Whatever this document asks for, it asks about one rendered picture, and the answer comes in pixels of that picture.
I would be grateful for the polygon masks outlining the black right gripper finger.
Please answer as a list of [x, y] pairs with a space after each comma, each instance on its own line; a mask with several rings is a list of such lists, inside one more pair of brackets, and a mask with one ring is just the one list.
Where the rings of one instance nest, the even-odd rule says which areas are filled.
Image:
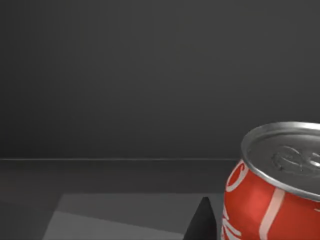
[[217, 222], [207, 196], [201, 199], [183, 240], [217, 240]]

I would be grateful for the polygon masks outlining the red and white can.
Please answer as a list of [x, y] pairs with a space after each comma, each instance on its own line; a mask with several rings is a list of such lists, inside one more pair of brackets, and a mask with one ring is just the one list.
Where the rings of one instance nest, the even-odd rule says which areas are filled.
[[320, 123], [261, 125], [240, 147], [218, 240], [320, 240]]

